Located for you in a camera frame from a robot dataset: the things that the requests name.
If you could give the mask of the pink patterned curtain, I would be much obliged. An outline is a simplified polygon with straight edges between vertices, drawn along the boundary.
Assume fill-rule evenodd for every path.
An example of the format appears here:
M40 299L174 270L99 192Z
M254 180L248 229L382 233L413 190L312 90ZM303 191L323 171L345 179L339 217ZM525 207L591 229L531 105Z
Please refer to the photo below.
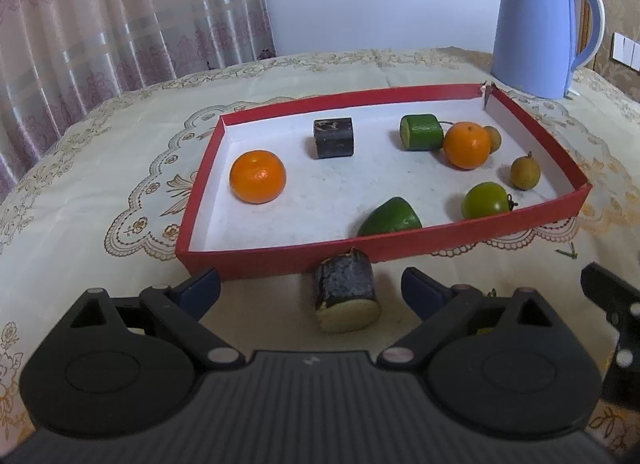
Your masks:
M1 0L1 188L119 94L273 56L265 0Z

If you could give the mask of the dark sugarcane piece in tray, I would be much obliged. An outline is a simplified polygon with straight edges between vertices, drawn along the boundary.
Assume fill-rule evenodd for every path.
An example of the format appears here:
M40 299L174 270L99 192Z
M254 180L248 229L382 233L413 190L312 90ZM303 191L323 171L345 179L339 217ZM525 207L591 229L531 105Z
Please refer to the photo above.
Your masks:
M351 157L355 148L352 119L314 120L314 143L319 159Z

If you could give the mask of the right orange mandarin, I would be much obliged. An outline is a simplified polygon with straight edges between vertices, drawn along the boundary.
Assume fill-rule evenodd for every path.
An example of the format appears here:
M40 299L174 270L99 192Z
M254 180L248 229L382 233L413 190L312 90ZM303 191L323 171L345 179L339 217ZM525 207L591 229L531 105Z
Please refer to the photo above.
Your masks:
M451 125L445 134L442 149L447 161L457 169L478 169L489 158L490 137L483 126L473 122Z

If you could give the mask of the small brown longan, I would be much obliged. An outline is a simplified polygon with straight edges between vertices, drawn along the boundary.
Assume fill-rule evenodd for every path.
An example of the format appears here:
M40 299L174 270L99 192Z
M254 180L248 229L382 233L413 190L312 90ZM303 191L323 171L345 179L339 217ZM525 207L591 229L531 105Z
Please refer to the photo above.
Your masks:
M490 125L485 126L484 130L486 131L489 138L490 152L494 153L498 151L502 144L502 137L500 132L497 128L494 128Z

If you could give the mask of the left orange mandarin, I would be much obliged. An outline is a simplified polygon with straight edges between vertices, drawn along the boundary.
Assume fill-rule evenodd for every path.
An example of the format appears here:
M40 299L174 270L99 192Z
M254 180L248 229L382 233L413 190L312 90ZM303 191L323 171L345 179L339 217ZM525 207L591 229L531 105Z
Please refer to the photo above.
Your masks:
M233 162L229 183L241 201L264 204L281 195L286 185L286 169L280 158L270 151L247 151Z

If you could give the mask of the blue electric kettle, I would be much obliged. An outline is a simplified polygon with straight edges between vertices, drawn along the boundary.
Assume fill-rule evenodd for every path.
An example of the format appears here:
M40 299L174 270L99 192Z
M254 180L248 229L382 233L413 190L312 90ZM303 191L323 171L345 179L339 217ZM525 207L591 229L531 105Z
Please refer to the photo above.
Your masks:
M586 0L593 29L577 49L575 0L500 0L491 74L516 90L560 99L576 69L588 64L603 41L603 0Z

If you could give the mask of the yellowish longan fruit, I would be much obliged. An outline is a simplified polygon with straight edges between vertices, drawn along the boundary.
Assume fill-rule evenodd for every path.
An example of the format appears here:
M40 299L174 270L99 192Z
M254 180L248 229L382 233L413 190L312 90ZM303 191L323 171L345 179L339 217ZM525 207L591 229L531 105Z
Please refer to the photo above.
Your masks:
M540 166L531 152L517 158L511 164L510 182L515 188L532 190L538 185L540 177Z

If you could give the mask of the orange mandarin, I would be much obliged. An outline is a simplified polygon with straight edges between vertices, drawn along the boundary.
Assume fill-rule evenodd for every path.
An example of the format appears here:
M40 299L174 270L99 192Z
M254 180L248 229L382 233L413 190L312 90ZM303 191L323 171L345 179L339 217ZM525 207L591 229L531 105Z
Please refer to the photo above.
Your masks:
M473 122L451 125L445 134L442 149L447 161L457 169L478 169L489 158L490 137L483 126Z
M247 151L233 162L229 183L241 201L264 204L281 195L286 185L286 169L280 158L270 151Z

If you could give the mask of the green cucumber piece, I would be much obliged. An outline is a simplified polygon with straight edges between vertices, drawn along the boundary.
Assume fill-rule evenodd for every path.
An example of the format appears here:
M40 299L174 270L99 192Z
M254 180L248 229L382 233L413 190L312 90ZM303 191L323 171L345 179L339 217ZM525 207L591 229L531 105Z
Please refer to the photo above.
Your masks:
M434 114L406 114L399 122L402 146L409 151L436 151L442 148L444 130Z

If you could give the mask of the white wall switch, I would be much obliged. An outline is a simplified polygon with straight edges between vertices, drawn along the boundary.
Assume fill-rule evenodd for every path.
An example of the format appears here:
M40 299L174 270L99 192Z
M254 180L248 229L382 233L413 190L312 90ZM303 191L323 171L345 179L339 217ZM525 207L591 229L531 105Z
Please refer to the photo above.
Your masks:
M611 56L619 64L640 71L640 44L627 36L613 33Z

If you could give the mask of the red shallow cardboard tray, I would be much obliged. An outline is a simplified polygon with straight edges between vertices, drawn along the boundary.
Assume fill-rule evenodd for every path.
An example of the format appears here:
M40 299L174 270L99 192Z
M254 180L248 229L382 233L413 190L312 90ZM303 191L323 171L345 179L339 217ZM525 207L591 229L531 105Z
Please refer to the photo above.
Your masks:
M500 149L473 171L440 153L407 151L399 139L406 114L432 113L447 122L491 125ZM319 159L314 120L350 117L351 157ZM277 199L247 204L233 195L229 173L247 151L267 150L286 169ZM518 206L467 221L464 195L483 181L506 182L510 164L531 152L539 184L514 191ZM431 254L497 239L578 214L589 195L587 176L523 107L500 88L448 84L383 88L311 97L221 116L198 169L176 253L190 271L217 269L226 280L308 273L322 259L359 249L372 262ZM404 198L422 228L358 237L378 206Z

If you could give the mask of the green tomato in tray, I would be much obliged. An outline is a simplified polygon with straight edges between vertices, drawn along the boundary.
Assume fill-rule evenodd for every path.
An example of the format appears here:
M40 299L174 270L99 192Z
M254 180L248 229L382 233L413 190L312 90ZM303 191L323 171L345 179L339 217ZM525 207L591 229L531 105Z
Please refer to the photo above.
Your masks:
M513 211L518 206L501 185L485 181L471 188L462 201L464 219L483 218Z

